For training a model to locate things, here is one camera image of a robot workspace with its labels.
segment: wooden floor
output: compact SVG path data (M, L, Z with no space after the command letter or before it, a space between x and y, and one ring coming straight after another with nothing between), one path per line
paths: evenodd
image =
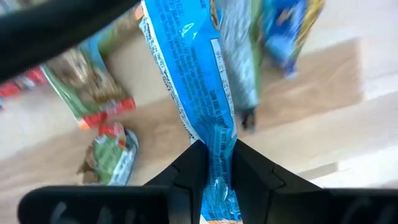
M396 0L327 1L300 58L300 76L281 80L264 67L257 133L239 137L322 187L398 188L397 19ZM119 119L138 135L131 182L143 184L189 142L142 37L109 63L139 106ZM7 101L0 123L9 127L0 131L0 221L16 223L26 192L79 181L76 170L95 130L76 130L50 88Z

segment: snack package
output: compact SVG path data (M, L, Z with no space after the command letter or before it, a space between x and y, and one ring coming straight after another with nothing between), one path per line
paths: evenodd
M69 106L81 129L135 109L134 100L116 83L102 59L101 62L90 60L75 47L42 66L47 80Z
M296 59L325 0L263 0L264 45L286 77L295 77Z
M259 103L261 46L258 22L261 0L227 0L222 4L221 44L235 111L244 129L254 129Z
M34 89L44 83L47 83L47 81L40 68L32 68L13 80L0 84L0 97L8 98L16 96L25 90Z
M201 214L208 222L240 222L231 190L236 127L219 40L219 4L214 0L146 0L141 5L140 28L189 138L203 141L209 150Z
M126 185L137 150L136 135L122 124L100 126L78 170L83 184Z

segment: blue snack bag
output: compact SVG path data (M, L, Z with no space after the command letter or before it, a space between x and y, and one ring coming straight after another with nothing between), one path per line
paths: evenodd
M141 4L144 17L139 26L189 138L203 141L210 152L201 214L211 222L239 222L238 202L230 187L236 127L219 43L218 3L146 0Z
M285 72L296 76L296 59L325 0L263 0L264 45Z

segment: green snack bag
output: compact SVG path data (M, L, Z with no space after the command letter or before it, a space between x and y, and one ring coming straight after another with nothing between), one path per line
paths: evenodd
M137 149L136 135L120 123L100 126L78 170L83 184L126 185Z

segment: plastic wrapper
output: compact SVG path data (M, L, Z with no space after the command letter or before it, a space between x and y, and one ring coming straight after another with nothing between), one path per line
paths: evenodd
M231 190L236 127L219 40L219 4L146 0L141 5L140 28L190 140L203 141L210 152L201 214L208 222L238 222Z
M324 0L263 0L264 45L283 69L295 77L296 59Z
M105 124L78 170L83 184L126 185L138 150L136 135L120 123Z
M235 111L245 129L254 128L259 103L261 0L225 0L221 5L221 43Z
M135 109L134 100L116 83L102 58L90 55L89 51L76 47L42 66L47 80L82 129L97 126L108 116Z
M47 80L40 68L29 69L16 78L0 84L0 97L17 96L23 91L34 89L44 83L47 83Z

